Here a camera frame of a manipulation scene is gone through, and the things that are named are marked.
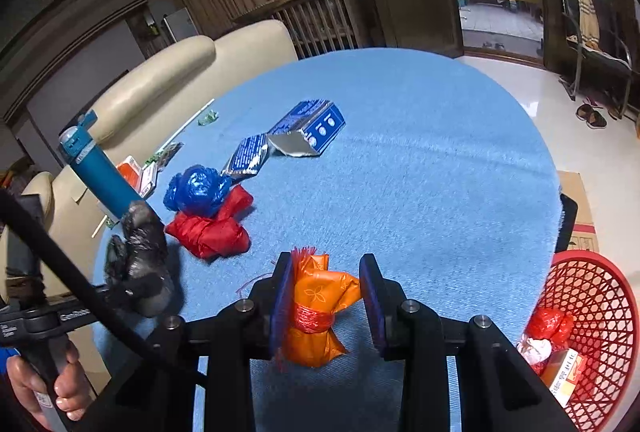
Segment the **blue water bottle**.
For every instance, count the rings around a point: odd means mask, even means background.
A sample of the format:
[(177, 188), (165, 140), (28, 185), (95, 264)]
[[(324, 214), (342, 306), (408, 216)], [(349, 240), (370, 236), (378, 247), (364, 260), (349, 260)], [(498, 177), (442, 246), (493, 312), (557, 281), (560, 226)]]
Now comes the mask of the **blue water bottle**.
[(62, 132), (58, 143), (70, 168), (106, 208), (112, 220), (119, 221), (130, 204), (142, 198), (89, 134), (96, 121), (96, 112), (87, 111), (76, 125)]

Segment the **blue table cloth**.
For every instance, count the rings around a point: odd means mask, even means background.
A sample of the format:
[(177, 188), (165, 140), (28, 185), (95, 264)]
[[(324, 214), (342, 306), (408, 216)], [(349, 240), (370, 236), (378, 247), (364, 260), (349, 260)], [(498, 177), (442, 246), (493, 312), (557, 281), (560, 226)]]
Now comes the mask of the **blue table cloth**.
[(254, 202), (250, 249), (204, 263), (172, 245), (175, 304), (213, 316), (271, 273), (285, 251), (313, 247), (337, 271), (361, 256), (437, 314), (489, 316), (518, 340), (544, 285), (561, 219), (560, 185), (534, 122), (472, 66), (407, 49), (341, 50), (300, 60), (214, 102), (160, 174), (150, 204), (164, 222), (170, 178), (220, 169), (242, 139), (267, 132), (304, 100), (334, 102), (345, 121), (317, 158), (270, 155), (244, 181)]

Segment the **black smartphone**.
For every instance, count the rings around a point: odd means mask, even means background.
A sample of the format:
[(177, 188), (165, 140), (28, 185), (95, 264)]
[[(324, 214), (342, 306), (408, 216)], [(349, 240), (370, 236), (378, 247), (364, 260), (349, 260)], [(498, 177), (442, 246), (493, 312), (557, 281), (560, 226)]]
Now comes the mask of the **black smartphone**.
[(570, 246), (570, 238), (574, 230), (578, 213), (578, 204), (569, 196), (560, 194), (562, 204), (561, 222), (559, 236), (555, 244), (555, 253), (564, 252)]

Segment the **green candy wrapper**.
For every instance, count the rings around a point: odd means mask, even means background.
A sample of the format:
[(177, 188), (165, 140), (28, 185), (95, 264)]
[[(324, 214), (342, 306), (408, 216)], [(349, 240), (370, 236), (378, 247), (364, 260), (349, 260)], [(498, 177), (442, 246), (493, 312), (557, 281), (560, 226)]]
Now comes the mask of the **green candy wrapper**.
[(215, 123), (219, 118), (219, 114), (215, 110), (209, 110), (198, 117), (198, 126), (207, 126)]

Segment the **brown cardboard box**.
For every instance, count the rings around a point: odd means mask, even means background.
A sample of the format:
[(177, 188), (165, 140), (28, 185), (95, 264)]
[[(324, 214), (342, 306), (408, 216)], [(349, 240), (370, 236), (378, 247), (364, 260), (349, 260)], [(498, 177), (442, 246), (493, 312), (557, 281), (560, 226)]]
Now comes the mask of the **brown cardboard box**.
[(566, 235), (566, 230), (562, 229), (562, 250), (581, 249), (592, 252), (599, 252), (599, 242), (596, 233), (596, 226), (593, 222), (591, 207), (587, 198), (587, 192), (582, 183), (582, 175), (577, 172), (559, 171), (561, 192), (572, 202), (563, 202), (563, 211), (566, 222), (572, 222), (573, 227), (570, 235)]

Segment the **red plastic bag bundle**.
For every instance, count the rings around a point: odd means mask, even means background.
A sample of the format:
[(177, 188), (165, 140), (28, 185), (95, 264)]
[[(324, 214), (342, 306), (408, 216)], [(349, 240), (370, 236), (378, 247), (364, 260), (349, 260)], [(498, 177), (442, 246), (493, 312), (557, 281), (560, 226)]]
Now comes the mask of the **red plastic bag bundle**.
[(250, 248), (250, 236), (238, 217), (253, 201), (242, 186), (235, 186), (213, 218), (179, 212), (165, 227), (165, 233), (202, 261), (245, 253)]

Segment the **torn blue box flap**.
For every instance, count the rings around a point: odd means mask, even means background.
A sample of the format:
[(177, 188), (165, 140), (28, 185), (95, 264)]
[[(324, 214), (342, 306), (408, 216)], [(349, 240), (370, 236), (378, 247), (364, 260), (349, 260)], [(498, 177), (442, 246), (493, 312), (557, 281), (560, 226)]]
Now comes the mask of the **torn blue box flap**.
[(254, 177), (267, 161), (269, 151), (269, 141), (265, 134), (246, 137), (238, 144), (221, 174), (234, 181)]

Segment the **blue plastic bag bundle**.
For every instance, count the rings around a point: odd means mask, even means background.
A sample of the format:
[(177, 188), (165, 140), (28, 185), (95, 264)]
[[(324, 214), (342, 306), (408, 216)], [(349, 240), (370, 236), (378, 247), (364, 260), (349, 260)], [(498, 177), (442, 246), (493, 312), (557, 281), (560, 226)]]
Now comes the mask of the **blue plastic bag bundle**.
[(171, 177), (163, 204), (167, 210), (213, 217), (224, 204), (232, 179), (213, 167), (195, 164)]

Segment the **blue toothpaste box piece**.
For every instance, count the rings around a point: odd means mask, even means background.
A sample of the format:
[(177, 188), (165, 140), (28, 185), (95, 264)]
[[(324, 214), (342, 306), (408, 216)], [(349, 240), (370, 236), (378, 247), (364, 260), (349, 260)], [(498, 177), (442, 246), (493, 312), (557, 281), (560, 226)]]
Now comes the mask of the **blue toothpaste box piece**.
[(330, 100), (303, 100), (266, 132), (274, 149), (293, 158), (318, 157), (346, 125)]

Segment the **pair of brown slippers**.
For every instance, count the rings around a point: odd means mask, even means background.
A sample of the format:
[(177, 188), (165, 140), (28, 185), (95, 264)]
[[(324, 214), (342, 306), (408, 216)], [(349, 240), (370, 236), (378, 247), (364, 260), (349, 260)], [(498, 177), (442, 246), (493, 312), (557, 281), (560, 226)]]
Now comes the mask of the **pair of brown slippers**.
[(605, 118), (590, 104), (582, 104), (576, 110), (576, 117), (580, 121), (584, 121), (590, 129), (605, 129), (606, 127)]

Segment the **black plastic bag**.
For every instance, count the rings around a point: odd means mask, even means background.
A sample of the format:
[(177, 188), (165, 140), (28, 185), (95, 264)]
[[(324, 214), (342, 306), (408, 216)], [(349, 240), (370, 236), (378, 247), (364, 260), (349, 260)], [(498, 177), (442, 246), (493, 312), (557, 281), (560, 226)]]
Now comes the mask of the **black plastic bag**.
[(141, 200), (130, 203), (120, 222), (122, 237), (111, 236), (107, 244), (105, 282), (125, 298), (121, 307), (153, 318), (165, 311), (174, 294), (164, 224)]

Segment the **red plastic mesh basket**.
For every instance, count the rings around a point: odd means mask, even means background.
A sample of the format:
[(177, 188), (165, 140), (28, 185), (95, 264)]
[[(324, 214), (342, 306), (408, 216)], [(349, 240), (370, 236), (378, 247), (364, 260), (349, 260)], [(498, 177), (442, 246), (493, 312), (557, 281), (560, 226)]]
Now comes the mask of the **red plastic mesh basket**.
[(578, 374), (564, 406), (579, 431), (601, 431), (620, 404), (639, 353), (639, 314), (622, 272), (586, 250), (556, 253), (523, 341), (550, 354), (529, 360), (536, 374), (552, 355), (574, 351)]

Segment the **red white snack package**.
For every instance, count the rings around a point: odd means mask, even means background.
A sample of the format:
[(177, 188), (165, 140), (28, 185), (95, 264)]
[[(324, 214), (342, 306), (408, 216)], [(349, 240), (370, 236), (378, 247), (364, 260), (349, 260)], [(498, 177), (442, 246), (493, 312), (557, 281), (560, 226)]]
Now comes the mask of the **red white snack package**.
[(516, 349), (559, 404), (566, 407), (582, 378), (586, 357), (566, 344), (556, 345), (526, 334), (516, 343)]

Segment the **orange plastic bag bundle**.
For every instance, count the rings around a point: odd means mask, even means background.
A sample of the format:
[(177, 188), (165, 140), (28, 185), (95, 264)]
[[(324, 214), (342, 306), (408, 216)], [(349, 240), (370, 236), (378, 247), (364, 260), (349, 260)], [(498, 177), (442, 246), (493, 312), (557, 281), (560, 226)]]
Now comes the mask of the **orange plastic bag bundle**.
[(360, 281), (330, 270), (329, 254), (294, 248), (292, 308), (283, 355), (298, 366), (321, 368), (348, 353), (333, 330), (335, 317), (361, 299)]

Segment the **cream leather sofa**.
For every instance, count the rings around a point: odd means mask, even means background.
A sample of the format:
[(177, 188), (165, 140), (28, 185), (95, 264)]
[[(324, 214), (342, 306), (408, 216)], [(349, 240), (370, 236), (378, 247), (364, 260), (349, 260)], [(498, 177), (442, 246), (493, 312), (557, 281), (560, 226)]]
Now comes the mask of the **cream leather sofa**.
[[(93, 103), (89, 133), (114, 164), (143, 163), (178, 129), (226, 92), (296, 61), (288, 30), (278, 20), (239, 28), (218, 40), (198, 35), (170, 45), (124, 75)], [(44, 227), (86, 277), (93, 272), (104, 216), (96, 196), (70, 166), (41, 172), (25, 193), (40, 198)]]

